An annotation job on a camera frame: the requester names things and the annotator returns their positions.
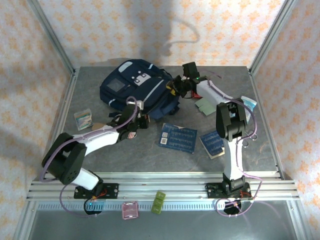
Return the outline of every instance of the metal frame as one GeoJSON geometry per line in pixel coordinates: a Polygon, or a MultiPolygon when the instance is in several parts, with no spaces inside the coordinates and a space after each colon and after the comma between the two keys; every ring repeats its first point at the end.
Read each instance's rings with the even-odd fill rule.
{"type": "MultiPolygon", "coordinates": [[[[279,172],[251,171],[247,173],[263,179],[256,201],[287,201],[291,205],[299,201],[295,182],[282,180],[279,172]]],[[[97,208],[104,211],[119,211],[121,203],[127,201],[138,201],[141,211],[149,211],[156,192],[159,190],[166,193],[163,211],[212,211],[215,210],[216,201],[207,197],[205,183],[218,183],[223,180],[222,173],[216,172],[98,172],[97,175],[105,183],[119,183],[118,199],[106,199],[98,202],[97,208]]],[[[53,176],[47,173],[45,177],[49,179],[53,176]]],[[[247,180],[250,183],[251,192],[254,194],[259,181],[256,179],[247,180]]],[[[63,185],[59,181],[32,182],[14,239],[28,239],[36,211],[61,210],[59,195],[62,187],[63,185]]],[[[75,186],[67,186],[62,200],[68,209],[82,211],[84,200],[74,199],[74,190],[75,186]]],[[[218,205],[219,209],[223,207],[223,204],[218,205]]],[[[297,214],[291,217],[294,226],[298,226],[304,221],[302,218],[295,219],[300,217],[297,214]]],[[[297,236],[307,235],[307,233],[299,232],[304,231],[301,227],[294,229],[297,236]]]]}
{"type": "Polygon", "coordinates": [[[287,22],[287,19],[292,12],[292,9],[295,7],[298,0],[286,0],[282,5],[278,15],[276,16],[268,34],[266,35],[257,55],[255,56],[249,72],[252,76],[258,72],[260,65],[267,57],[269,50],[276,41],[281,29],[284,24],[287,22]]]}
{"type": "MultiPolygon", "coordinates": [[[[257,201],[266,200],[296,200],[298,191],[293,180],[282,180],[275,171],[252,171],[250,175],[259,176],[263,184],[258,192],[257,201]]],[[[166,202],[170,201],[209,201],[206,183],[221,183],[222,173],[207,172],[160,172],[160,173],[96,173],[104,183],[118,183],[118,199],[113,201],[153,201],[158,190],[166,193],[166,202]]],[[[246,179],[250,183],[251,192],[255,194],[259,180],[246,179]]],[[[27,194],[27,201],[58,201],[63,184],[58,180],[52,182],[33,181],[27,194]]],[[[75,186],[69,185],[63,192],[62,199],[73,202],[75,186]]]]}
{"type": "Polygon", "coordinates": [[[283,180],[285,180],[285,179],[287,179],[287,177],[283,173],[283,166],[282,166],[282,163],[281,163],[281,160],[280,160],[279,153],[278,153],[277,148],[276,148],[274,136],[273,136],[273,134],[272,134],[272,132],[270,131],[270,128],[269,128],[270,125],[269,125],[268,118],[266,117],[266,110],[264,108],[263,102],[262,102],[260,94],[258,92],[255,79],[252,76],[252,74],[250,73],[250,71],[248,71],[248,73],[249,73],[249,76],[250,76],[250,80],[251,80],[253,91],[254,91],[254,94],[255,94],[255,97],[256,97],[256,101],[257,101],[258,107],[260,109],[263,126],[264,126],[265,131],[266,131],[266,136],[267,136],[267,138],[268,138],[268,140],[270,142],[270,145],[271,145],[271,151],[272,151],[273,159],[275,161],[275,166],[277,167],[281,178],[283,180]]]}
{"type": "Polygon", "coordinates": [[[79,74],[79,68],[76,69],[75,72],[70,75],[69,83],[68,83],[68,85],[66,87],[66,91],[62,97],[63,102],[60,107],[59,114],[57,116],[56,125],[54,126],[54,130],[53,130],[53,135],[52,135],[52,138],[49,140],[50,146],[57,139],[59,134],[62,133],[62,131],[64,129],[66,119],[67,119],[68,110],[69,110],[70,103],[71,103],[71,99],[74,94],[78,74],[79,74]]]}
{"type": "Polygon", "coordinates": [[[287,201],[286,203],[297,239],[313,239],[301,201],[287,201]]]}
{"type": "Polygon", "coordinates": [[[40,24],[42,25],[45,33],[47,34],[48,38],[50,39],[53,47],[58,52],[58,54],[61,57],[61,60],[65,66],[65,68],[72,74],[74,73],[75,69],[72,66],[71,61],[69,60],[64,48],[62,47],[61,43],[59,42],[59,39],[57,38],[57,35],[55,34],[55,31],[53,30],[51,24],[49,23],[42,7],[40,6],[40,3],[38,0],[28,0],[30,7],[32,8],[34,14],[38,18],[40,24]]]}

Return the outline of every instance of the blue printed card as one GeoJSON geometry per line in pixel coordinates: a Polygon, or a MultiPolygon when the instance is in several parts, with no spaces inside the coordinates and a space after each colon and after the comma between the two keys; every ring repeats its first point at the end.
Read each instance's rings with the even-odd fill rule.
{"type": "Polygon", "coordinates": [[[211,159],[225,154],[225,145],[217,131],[200,136],[200,140],[211,159]]]}
{"type": "Polygon", "coordinates": [[[158,145],[193,154],[196,139],[197,130],[164,123],[158,145]]]}

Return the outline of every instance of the navy backpack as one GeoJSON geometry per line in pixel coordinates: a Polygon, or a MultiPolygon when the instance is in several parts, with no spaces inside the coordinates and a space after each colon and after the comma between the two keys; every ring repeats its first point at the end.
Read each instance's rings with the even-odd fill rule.
{"type": "Polygon", "coordinates": [[[142,59],[125,61],[110,73],[100,86],[100,99],[118,111],[126,106],[129,96],[144,102],[143,114],[152,119],[175,114],[179,96],[166,88],[172,76],[142,59]]]}

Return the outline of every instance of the pink case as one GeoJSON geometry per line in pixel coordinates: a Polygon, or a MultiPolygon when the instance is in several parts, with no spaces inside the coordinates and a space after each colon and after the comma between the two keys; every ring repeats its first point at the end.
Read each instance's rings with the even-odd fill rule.
{"type": "Polygon", "coordinates": [[[124,220],[136,219],[139,217],[138,203],[136,201],[122,204],[122,218],[124,220]]]}

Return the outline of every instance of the cable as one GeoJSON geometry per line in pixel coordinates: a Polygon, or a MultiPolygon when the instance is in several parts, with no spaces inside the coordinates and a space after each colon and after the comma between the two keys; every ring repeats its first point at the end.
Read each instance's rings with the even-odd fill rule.
{"type": "Polygon", "coordinates": [[[91,217],[93,217],[93,215],[78,214],[78,213],[70,211],[68,208],[66,208],[66,206],[62,202],[62,193],[64,192],[64,190],[66,189],[67,186],[68,186],[68,184],[63,186],[63,188],[61,189],[61,192],[60,192],[60,196],[59,196],[60,205],[63,208],[63,210],[65,210],[69,214],[72,214],[72,215],[74,215],[76,217],[80,217],[80,218],[91,218],[91,217]]]}
{"type": "Polygon", "coordinates": [[[137,100],[133,97],[133,96],[129,96],[127,99],[126,99],[126,102],[128,103],[129,99],[133,99],[134,103],[135,103],[135,106],[134,106],[134,111],[133,111],[133,114],[129,117],[129,119],[127,121],[125,121],[124,123],[120,124],[119,126],[115,126],[111,129],[98,129],[98,130],[95,130],[95,131],[91,131],[83,136],[80,136],[80,137],[76,137],[76,138],[73,138],[73,139],[70,139],[66,142],[64,142],[63,144],[61,144],[54,152],[53,154],[49,157],[48,161],[46,161],[41,173],[40,173],[40,182],[52,182],[54,180],[56,180],[55,178],[52,178],[52,179],[45,179],[45,175],[46,175],[46,172],[48,170],[48,167],[50,166],[51,162],[54,160],[55,156],[58,154],[58,152],[63,149],[66,145],[70,144],[70,143],[73,143],[73,142],[76,142],[76,141],[79,141],[79,140],[84,140],[84,139],[87,139],[87,138],[90,138],[90,137],[94,137],[96,135],[99,135],[101,133],[105,133],[106,131],[110,132],[110,131],[114,131],[114,130],[117,130],[119,128],[122,128],[123,126],[127,125],[137,114],[137,111],[138,111],[138,105],[137,105],[137,100]]]}
{"type": "MultiPolygon", "coordinates": [[[[239,143],[241,140],[245,140],[245,139],[251,138],[252,136],[254,136],[254,135],[257,133],[258,125],[257,125],[256,117],[255,117],[254,113],[251,111],[251,109],[250,109],[249,107],[247,107],[246,105],[244,105],[242,102],[240,102],[240,101],[238,101],[238,100],[235,100],[235,99],[233,99],[233,98],[229,98],[229,97],[225,96],[224,94],[222,94],[220,91],[218,91],[218,90],[217,90],[217,87],[214,86],[213,84],[211,84],[210,79],[207,80],[207,83],[208,83],[208,86],[209,86],[212,90],[214,90],[219,96],[221,96],[222,98],[226,99],[227,101],[230,101],[230,102],[233,102],[233,103],[235,103],[235,104],[238,104],[238,105],[242,106],[243,108],[245,108],[246,110],[248,110],[248,112],[249,112],[250,115],[252,116],[253,125],[254,125],[253,132],[252,132],[251,134],[247,135],[247,136],[241,137],[240,139],[238,139],[238,140],[236,141],[236,145],[235,145],[235,159],[236,159],[236,165],[237,165],[239,171],[242,172],[242,174],[243,174],[244,176],[246,176],[247,178],[257,179],[257,180],[260,181],[260,183],[259,183],[259,185],[258,185],[258,188],[257,188],[257,190],[256,190],[256,192],[255,192],[255,194],[254,194],[254,196],[253,196],[253,200],[254,200],[254,199],[257,197],[257,195],[258,195],[258,192],[259,192],[259,190],[260,190],[260,188],[261,188],[261,185],[262,185],[263,180],[262,180],[260,177],[249,175],[249,174],[245,173],[244,171],[242,171],[242,170],[240,169],[239,163],[238,163],[238,143],[239,143]]],[[[246,210],[244,210],[244,211],[241,211],[241,210],[238,208],[238,209],[239,209],[239,212],[240,212],[239,214],[230,215],[230,214],[223,214],[223,213],[221,213],[221,212],[218,211],[218,203],[219,203],[220,201],[222,201],[222,200],[228,201],[230,204],[234,204],[234,206],[236,206],[237,208],[238,208],[238,205],[236,205],[236,202],[235,202],[235,201],[231,201],[231,200],[228,199],[228,198],[220,198],[220,199],[218,199],[218,200],[215,202],[215,209],[216,209],[217,213],[220,214],[221,216],[229,217],[229,218],[230,218],[230,217],[237,217],[237,216],[241,216],[241,215],[245,214],[245,213],[251,208],[252,204],[254,203],[254,201],[252,201],[252,202],[250,203],[249,207],[248,207],[246,210]]]]}

